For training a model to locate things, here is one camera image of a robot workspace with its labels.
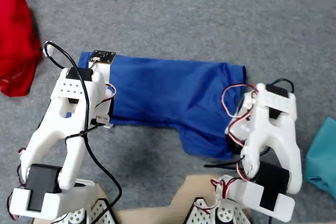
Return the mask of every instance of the teal cloth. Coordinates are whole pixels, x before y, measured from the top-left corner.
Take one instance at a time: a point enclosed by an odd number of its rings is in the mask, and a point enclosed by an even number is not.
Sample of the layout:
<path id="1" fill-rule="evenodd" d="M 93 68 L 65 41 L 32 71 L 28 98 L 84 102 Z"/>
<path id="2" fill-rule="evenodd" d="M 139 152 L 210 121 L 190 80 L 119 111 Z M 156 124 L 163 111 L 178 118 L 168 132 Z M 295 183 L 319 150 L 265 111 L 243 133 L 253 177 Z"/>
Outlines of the teal cloth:
<path id="1" fill-rule="evenodd" d="M 336 199 L 336 121 L 327 118 L 306 156 L 306 180 Z"/>

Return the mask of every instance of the red cloth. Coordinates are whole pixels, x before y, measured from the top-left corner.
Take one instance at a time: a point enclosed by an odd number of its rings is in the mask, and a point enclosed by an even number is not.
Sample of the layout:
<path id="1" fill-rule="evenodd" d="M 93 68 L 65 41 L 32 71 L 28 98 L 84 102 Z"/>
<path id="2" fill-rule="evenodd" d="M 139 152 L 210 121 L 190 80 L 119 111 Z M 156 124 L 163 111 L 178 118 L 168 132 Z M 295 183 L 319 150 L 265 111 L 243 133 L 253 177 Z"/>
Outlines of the red cloth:
<path id="1" fill-rule="evenodd" d="M 25 0 L 0 0 L 0 87 L 9 97 L 26 95 L 41 55 Z"/>

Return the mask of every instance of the blue fabric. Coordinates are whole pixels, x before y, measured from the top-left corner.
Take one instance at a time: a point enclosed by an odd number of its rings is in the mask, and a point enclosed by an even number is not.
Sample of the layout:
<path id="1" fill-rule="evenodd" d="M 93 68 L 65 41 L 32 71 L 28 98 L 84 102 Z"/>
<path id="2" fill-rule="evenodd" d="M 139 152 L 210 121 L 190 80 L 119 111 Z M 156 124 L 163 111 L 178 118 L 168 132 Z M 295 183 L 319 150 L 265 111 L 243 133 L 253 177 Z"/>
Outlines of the blue fabric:
<path id="1" fill-rule="evenodd" d="M 336 199 L 336 121 L 327 118 L 306 156 L 306 180 Z"/>
<path id="2" fill-rule="evenodd" d="M 80 67 L 88 67 L 90 55 L 81 54 Z M 116 55 L 110 72 L 110 83 L 117 89 L 113 124 L 173 127 L 187 153 L 230 158 L 224 135 L 230 118 L 221 106 L 221 92 L 245 79 L 244 66 L 224 62 Z M 231 113 L 242 92 L 243 88 L 232 88 L 226 93 Z"/>

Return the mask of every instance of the gray felt surface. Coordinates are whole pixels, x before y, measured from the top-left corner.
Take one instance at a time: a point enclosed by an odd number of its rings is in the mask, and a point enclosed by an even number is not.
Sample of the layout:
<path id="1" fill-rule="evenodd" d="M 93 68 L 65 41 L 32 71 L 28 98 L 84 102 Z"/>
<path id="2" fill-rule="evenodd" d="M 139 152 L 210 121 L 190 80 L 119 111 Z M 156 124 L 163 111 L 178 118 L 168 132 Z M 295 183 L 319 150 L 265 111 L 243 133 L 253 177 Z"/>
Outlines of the gray felt surface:
<path id="1" fill-rule="evenodd" d="M 287 77 L 296 84 L 297 141 L 302 156 L 327 116 L 336 115 L 336 0 L 27 0 L 40 40 L 51 39 L 75 59 L 83 50 L 135 57 L 227 61 L 246 65 L 250 82 Z M 68 62 L 61 56 L 62 65 Z M 29 95 L 0 95 L 0 214 L 16 185 L 17 150 L 25 146 L 47 108 L 59 76 L 50 61 L 37 67 Z M 183 152 L 170 129 L 118 126 L 90 133 L 93 151 L 120 181 L 117 209 L 168 205 L 185 175 L 206 170 L 207 158 Z M 62 164 L 60 142 L 46 157 Z M 116 189 L 86 154 L 81 178 L 97 181 L 112 199 Z M 294 196 L 292 222 L 336 220 L 336 203 L 307 182 Z M 257 216 L 257 223 L 266 217 Z"/>

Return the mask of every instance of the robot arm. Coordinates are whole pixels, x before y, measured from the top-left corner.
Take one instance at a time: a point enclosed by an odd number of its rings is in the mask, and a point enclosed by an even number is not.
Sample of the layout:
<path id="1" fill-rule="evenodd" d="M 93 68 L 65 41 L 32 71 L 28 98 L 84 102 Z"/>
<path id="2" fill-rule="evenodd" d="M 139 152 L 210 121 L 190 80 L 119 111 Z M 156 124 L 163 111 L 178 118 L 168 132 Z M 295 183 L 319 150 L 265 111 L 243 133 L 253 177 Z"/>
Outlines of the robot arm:
<path id="1" fill-rule="evenodd" d="M 229 183 L 232 177 L 220 178 L 227 186 L 224 198 L 281 221 L 290 221 L 295 201 L 286 193 L 296 194 L 302 184 L 295 135 L 295 95 L 259 83 L 254 91 L 244 94 L 244 101 L 233 117 L 226 134 L 242 147 L 241 162 L 237 164 L 242 179 Z M 260 152 L 267 147 L 275 151 L 281 167 L 259 160 Z M 217 198 L 223 198 L 223 194 L 217 193 Z"/>
<path id="2" fill-rule="evenodd" d="M 89 122 L 109 125 L 111 98 L 109 69 L 114 54 L 91 57 L 92 68 L 79 69 L 89 97 Z M 51 101 L 27 148 L 21 152 L 21 174 L 25 186 L 15 188 L 10 212 L 14 215 L 54 220 L 59 216 L 88 208 L 97 198 L 97 187 L 89 180 L 77 179 L 85 151 L 80 132 L 85 129 L 86 99 L 74 68 L 64 68 L 51 94 Z M 66 139 L 67 156 L 62 167 L 46 165 L 42 158 L 59 140 Z"/>

